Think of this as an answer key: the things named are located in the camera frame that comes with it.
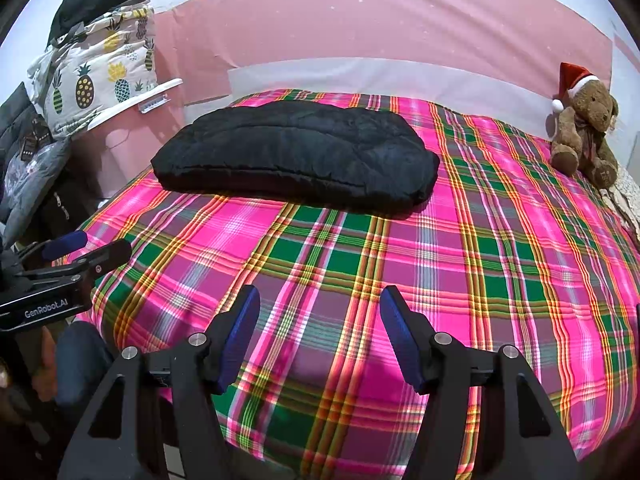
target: clothing pile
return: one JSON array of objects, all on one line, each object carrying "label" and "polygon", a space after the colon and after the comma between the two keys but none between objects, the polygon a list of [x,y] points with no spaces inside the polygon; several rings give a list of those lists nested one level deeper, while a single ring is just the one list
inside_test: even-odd
[{"label": "clothing pile", "polygon": [[72,137],[101,111],[157,85],[149,0],[63,0],[44,53],[0,105],[4,247],[37,216],[56,237],[95,211],[81,179],[64,171]]},{"label": "clothing pile", "polygon": [[400,214],[431,196],[440,159],[395,113],[276,101],[198,118],[151,164],[169,190]]}]

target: pineapple print fabric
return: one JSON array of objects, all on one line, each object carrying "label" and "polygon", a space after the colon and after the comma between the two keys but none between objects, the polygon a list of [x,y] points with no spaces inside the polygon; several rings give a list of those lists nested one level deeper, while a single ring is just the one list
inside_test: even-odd
[{"label": "pineapple print fabric", "polygon": [[83,41],[50,46],[29,68],[33,100],[55,139],[80,132],[101,111],[158,84],[148,0],[104,14],[84,33]]}]

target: santa hat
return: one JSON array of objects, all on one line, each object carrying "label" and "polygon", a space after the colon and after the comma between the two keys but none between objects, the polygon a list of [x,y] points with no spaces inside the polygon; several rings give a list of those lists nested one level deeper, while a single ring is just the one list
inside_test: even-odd
[{"label": "santa hat", "polygon": [[585,67],[573,65],[571,63],[560,64],[560,96],[565,93],[573,99],[589,81],[598,81],[599,79],[589,72]]}]

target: teddy bear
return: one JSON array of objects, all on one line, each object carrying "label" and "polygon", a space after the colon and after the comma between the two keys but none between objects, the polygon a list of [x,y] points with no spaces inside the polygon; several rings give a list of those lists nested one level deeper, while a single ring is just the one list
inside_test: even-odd
[{"label": "teddy bear", "polygon": [[566,176],[577,170],[597,188],[609,189],[618,176],[618,162],[605,134],[618,115],[618,102],[606,86],[584,67],[560,64],[560,100],[556,135],[551,142],[551,166]]}]

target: bed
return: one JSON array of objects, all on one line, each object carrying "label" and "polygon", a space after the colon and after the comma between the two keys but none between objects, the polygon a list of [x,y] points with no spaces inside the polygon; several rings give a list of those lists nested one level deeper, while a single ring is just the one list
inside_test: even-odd
[{"label": "bed", "polygon": [[[629,422],[638,254],[583,177],[550,168],[548,142],[409,98],[283,89],[234,105],[274,100],[402,115],[440,155],[432,198],[407,218],[380,218],[169,192],[147,170],[83,226],[83,251],[122,237],[133,247],[81,316],[112,348],[170,346],[253,283],[257,328],[238,381],[216,398],[226,439],[310,478],[400,478],[427,399],[402,380],[378,313],[395,284],[465,345],[516,345],[579,458]],[[478,413],[473,388],[460,478]]]}]

